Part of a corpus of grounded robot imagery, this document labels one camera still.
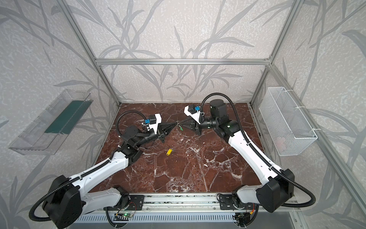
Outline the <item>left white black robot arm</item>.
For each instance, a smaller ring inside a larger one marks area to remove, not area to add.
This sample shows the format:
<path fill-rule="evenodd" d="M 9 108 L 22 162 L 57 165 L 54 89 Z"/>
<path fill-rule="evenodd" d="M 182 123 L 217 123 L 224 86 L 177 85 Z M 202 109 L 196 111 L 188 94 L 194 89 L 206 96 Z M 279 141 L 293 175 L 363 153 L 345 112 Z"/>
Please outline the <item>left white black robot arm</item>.
<path fill-rule="evenodd" d="M 149 131 L 136 126 L 126 128 L 119 136 L 122 146 L 111 156 L 88 170 L 71 177 L 61 175 L 51 184 L 48 196 L 42 201 L 42 208 L 59 229 L 73 224 L 81 215 L 104 207 L 114 207 L 123 202 L 126 192 L 121 187 L 111 188 L 89 196 L 88 192 L 102 181 L 135 163 L 142 155 L 139 148 L 165 137 L 175 128 L 176 123 L 154 124 Z"/>

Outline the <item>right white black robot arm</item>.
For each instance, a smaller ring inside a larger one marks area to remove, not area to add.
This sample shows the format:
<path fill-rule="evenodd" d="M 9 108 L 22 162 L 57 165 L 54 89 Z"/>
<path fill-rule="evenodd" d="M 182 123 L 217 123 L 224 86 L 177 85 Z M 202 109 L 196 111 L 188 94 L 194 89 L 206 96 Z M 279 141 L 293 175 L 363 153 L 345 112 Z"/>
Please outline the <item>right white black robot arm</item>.
<path fill-rule="evenodd" d="M 210 117 L 206 117 L 201 107 L 186 106 L 184 114 L 189 117 L 187 127 L 198 135 L 202 133 L 203 129 L 214 130 L 242 156 L 260 181 L 259 185 L 245 185 L 233 191 L 233 205 L 237 209 L 242 209 L 244 204 L 253 203 L 272 213 L 291 199 L 294 186 L 277 174 L 282 169 L 269 160 L 246 132 L 241 131 L 237 121 L 229 118 L 224 101 L 222 99 L 212 100 L 210 112 Z"/>

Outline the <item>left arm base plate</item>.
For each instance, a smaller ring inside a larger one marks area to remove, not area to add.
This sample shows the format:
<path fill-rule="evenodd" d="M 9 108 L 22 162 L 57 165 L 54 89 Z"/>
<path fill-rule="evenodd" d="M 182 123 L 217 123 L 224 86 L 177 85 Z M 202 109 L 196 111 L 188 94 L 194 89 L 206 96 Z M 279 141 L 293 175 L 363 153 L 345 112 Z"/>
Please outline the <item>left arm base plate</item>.
<path fill-rule="evenodd" d="M 140 211 L 144 204 L 144 195 L 124 195 L 115 207 L 119 210 Z"/>

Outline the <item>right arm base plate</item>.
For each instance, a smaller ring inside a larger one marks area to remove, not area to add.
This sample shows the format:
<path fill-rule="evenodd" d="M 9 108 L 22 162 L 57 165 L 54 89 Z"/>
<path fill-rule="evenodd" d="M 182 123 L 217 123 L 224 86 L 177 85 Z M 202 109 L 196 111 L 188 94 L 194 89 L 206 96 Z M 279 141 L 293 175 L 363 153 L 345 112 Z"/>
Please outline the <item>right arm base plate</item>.
<path fill-rule="evenodd" d="M 220 210 L 242 210 L 244 207 L 240 207 L 234 202 L 234 198 L 231 194 L 217 194 L 216 199 L 220 205 Z"/>

